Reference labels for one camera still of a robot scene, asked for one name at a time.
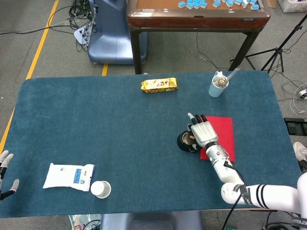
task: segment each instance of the blue label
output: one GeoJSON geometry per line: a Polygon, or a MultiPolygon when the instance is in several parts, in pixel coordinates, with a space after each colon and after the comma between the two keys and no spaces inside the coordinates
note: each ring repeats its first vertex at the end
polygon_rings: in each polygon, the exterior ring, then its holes
{"type": "Polygon", "coordinates": [[[75,178],[73,180],[74,184],[78,184],[81,176],[81,169],[76,169],[75,178]]]}

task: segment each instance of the yellow snack wrapper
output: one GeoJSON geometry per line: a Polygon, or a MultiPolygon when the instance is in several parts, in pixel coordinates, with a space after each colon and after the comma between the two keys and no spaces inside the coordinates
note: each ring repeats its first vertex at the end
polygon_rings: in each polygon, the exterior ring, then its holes
{"type": "Polygon", "coordinates": [[[141,82],[145,92],[165,92],[178,89],[177,78],[151,79],[141,82]]]}

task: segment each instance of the yellow floor line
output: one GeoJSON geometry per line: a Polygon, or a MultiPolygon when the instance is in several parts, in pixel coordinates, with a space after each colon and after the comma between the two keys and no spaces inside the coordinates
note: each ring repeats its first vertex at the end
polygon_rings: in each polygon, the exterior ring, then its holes
{"type": "MultiPolygon", "coordinates": [[[[48,18],[48,21],[50,20],[50,23],[52,22],[53,14],[54,14],[54,12],[56,11],[56,8],[57,8],[57,6],[58,6],[58,3],[59,3],[59,0],[55,0],[55,2],[54,2],[54,4],[53,4],[53,7],[52,7],[52,10],[51,10],[50,16],[49,16],[49,18],[48,18]]],[[[48,30],[49,30],[49,29],[44,30],[43,36],[42,36],[42,38],[40,39],[40,43],[39,43],[38,48],[37,48],[37,50],[36,50],[36,53],[35,53],[35,56],[34,56],[34,58],[33,58],[31,67],[30,67],[30,69],[29,69],[29,72],[28,72],[28,74],[27,74],[27,77],[25,78],[26,80],[27,80],[27,79],[30,79],[30,78],[32,77],[32,74],[33,74],[34,69],[35,69],[35,65],[36,65],[36,63],[37,63],[38,57],[39,57],[39,55],[40,55],[40,52],[42,51],[42,48],[43,48],[45,39],[46,39],[46,37],[47,37],[48,30]]],[[[5,141],[6,141],[6,138],[7,138],[7,136],[8,136],[8,133],[9,133],[9,129],[10,129],[11,122],[12,122],[12,118],[13,118],[13,114],[14,114],[14,110],[15,110],[15,108],[13,109],[13,112],[12,112],[12,114],[11,114],[11,117],[10,117],[10,119],[9,119],[9,122],[8,122],[6,128],[5,128],[4,134],[3,134],[2,139],[1,139],[1,142],[0,142],[0,155],[1,155],[2,151],[3,151],[5,141]]]]}
{"type": "Polygon", "coordinates": [[[106,76],[106,73],[107,73],[107,67],[108,67],[108,64],[104,64],[104,67],[103,67],[103,69],[102,69],[101,76],[106,76]]]}

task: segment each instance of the tripod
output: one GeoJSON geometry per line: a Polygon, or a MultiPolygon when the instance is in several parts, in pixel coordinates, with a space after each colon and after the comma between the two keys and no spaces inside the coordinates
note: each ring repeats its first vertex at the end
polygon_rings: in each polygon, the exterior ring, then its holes
{"type": "Polygon", "coordinates": [[[268,73],[271,71],[278,55],[280,56],[280,62],[281,62],[281,66],[282,66],[282,72],[283,72],[283,46],[289,41],[289,39],[294,35],[294,33],[298,30],[301,30],[303,28],[302,26],[302,23],[307,19],[307,14],[304,16],[304,18],[299,22],[299,24],[297,24],[293,31],[287,36],[287,38],[283,41],[283,43],[277,48],[274,48],[274,49],[269,49],[269,50],[265,50],[265,51],[262,51],[262,52],[259,52],[259,53],[256,53],[256,54],[251,54],[251,55],[247,55],[245,56],[246,60],[249,62],[250,66],[255,70],[256,68],[254,67],[254,65],[251,63],[251,61],[249,60],[249,57],[252,57],[252,56],[256,56],[256,55],[259,55],[259,54],[265,54],[265,53],[268,53],[268,52],[271,52],[271,51],[275,51],[273,53],[273,55],[270,57],[270,59],[264,64],[264,66],[261,68],[261,70],[264,70],[270,62],[271,65],[269,67],[269,69],[267,70],[268,73]]]}

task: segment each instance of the plastic cup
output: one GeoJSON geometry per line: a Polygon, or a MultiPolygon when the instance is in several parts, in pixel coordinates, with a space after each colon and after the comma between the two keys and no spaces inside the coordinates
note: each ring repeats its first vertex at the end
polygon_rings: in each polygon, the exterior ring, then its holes
{"type": "Polygon", "coordinates": [[[214,84],[215,81],[218,81],[219,79],[223,78],[226,76],[222,75],[222,76],[217,76],[215,75],[213,78],[212,78],[212,81],[211,81],[211,85],[210,85],[210,88],[209,88],[209,95],[211,97],[218,97],[222,94],[222,92],[227,88],[227,86],[229,85],[229,81],[227,82],[227,85],[224,87],[224,88],[221,88],[221,87],[218,87],[214,84]]]}
{"type": "Polygon", "coordinates": [[[95,181],[91,186],[91,192],[100,199],[107,198],[111,193],[111,185],[108,181],[95,181]]]}

